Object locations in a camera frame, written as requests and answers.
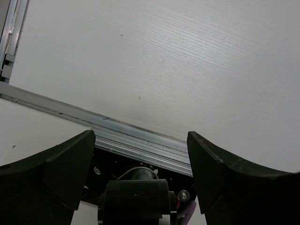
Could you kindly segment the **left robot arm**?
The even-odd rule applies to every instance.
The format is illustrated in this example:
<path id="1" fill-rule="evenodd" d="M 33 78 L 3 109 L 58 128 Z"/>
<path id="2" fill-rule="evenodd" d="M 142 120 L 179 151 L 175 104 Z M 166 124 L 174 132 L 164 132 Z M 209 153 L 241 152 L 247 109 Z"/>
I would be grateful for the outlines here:
<path id="1" fill-rule="evenodd" d="M 92 161 L 95 134 L 73 138 L 0 168 L 3 225 L 68 225 L 79 208 Z M 209 225 L 297 225 L 300 175 L 255 164 L 196 132 L 187 150 L 201 213 Z M 180 209 L 166 180 L 109 181 L 98 202 L 100 225 L 186 223 L 195 209 Z"/>

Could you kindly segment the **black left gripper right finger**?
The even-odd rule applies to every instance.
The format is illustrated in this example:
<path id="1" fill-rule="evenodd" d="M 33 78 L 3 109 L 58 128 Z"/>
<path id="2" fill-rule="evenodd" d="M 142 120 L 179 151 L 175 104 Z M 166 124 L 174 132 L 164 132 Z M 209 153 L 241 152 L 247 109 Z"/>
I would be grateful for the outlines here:
<path id="1" fill-rule="evenodd" d="M 209 225 L 297 225 L 300 175 L 232 154 L 194 131 L 187 149 L 200 212 Z"/>

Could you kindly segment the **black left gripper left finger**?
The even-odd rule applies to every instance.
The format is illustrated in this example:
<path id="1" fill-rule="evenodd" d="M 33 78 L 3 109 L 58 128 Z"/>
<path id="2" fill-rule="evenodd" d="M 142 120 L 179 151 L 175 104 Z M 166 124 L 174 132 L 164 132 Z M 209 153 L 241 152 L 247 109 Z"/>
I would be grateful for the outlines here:
<path id="1" fill-rule="evenodd" d="M 95 134 L 73 138 L 0 168 L 2 225 L 69 225 L 79 208 Z"/>

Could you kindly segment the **aluminium left table rail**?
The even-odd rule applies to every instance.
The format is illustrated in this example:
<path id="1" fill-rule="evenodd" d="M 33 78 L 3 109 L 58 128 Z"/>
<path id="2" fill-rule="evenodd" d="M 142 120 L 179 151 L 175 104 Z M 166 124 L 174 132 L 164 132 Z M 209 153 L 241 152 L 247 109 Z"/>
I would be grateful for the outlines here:
<path id="1" fill-rule="evenodd" d="M 0 80 L 9 83 L 29 1 L 0 2 Z"/>

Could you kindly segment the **aluminium front table rail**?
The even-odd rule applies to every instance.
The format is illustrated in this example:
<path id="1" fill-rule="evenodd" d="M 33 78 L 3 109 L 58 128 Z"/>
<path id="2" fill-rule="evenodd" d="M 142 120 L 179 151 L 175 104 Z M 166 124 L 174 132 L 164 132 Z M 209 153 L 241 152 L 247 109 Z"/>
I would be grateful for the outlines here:
<path id="1" fill-rule="evenodd" d="M 86 111 L 6 82 L 0 83 L 0 97 L 18 105 L 90 127 L 95 146 L 139 161 L 192 176 L 185 141 Z"/>

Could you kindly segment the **aluminium table rail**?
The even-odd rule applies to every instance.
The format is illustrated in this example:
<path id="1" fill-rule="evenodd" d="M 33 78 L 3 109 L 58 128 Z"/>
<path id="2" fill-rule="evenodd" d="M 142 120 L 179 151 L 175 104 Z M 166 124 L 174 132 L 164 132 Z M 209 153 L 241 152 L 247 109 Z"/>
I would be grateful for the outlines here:
<path id="1" fill-rule="evenodd" d="M 9 83 L 29 1 L 0 2 L 0 80 Z"/>
<path id="2" fill-rule="evenodd" d="M 192 176 L 185 141 L 86 111 L 6 82 L 0 83 L 0 97 L 18 105 L 90 127 L 95 146 L 139 161 Z"/>

